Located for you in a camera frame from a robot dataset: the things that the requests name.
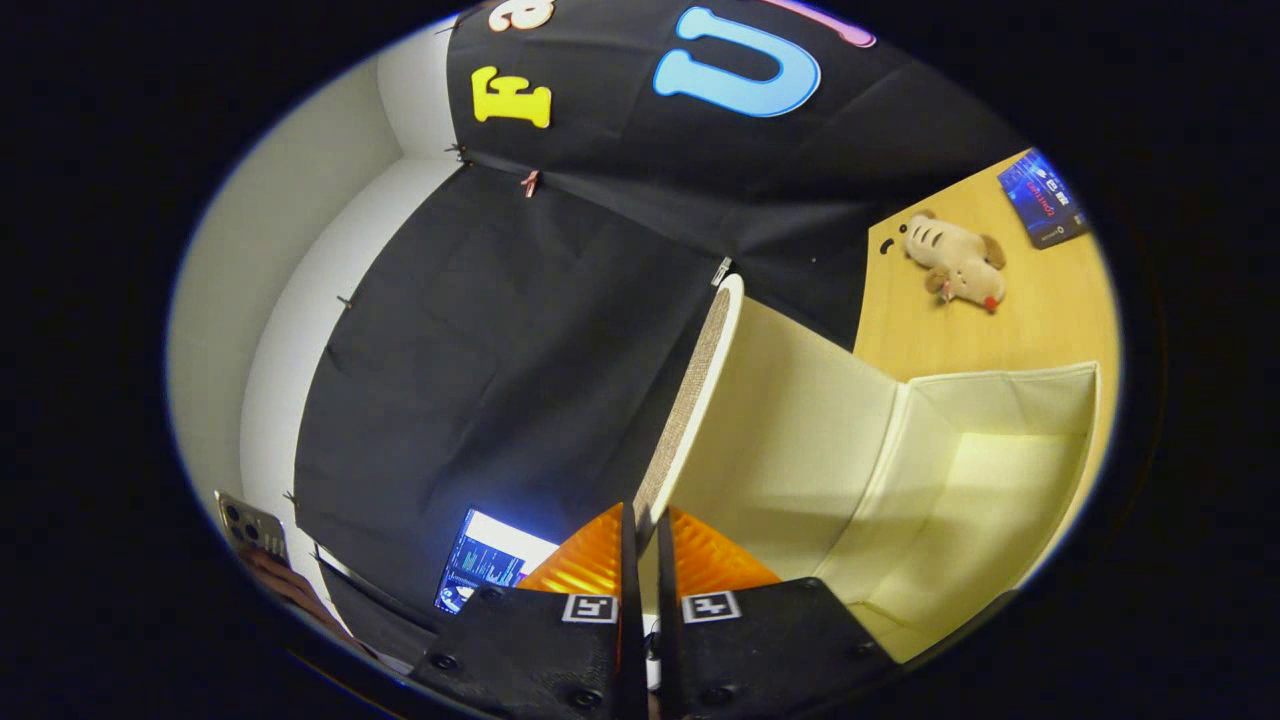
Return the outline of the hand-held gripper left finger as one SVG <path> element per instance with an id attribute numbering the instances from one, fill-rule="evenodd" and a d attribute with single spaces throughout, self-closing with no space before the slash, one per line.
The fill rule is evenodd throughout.
<path id="1" fill-rule="evenodd" d="M 617 503 L 520 584 L 480 587 L 411 680 L 480 719 L 648 717 L 636 542 Z"/>

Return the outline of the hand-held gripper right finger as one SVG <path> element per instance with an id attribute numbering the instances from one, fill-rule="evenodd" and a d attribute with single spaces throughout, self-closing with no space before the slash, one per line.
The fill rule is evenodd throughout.
<path id="1" fill-rule="evenodd" d="M 783 582 L 678 509 L 657 542 L 660 717 L 842 717 L 900 675 L 823 580 Z"/>

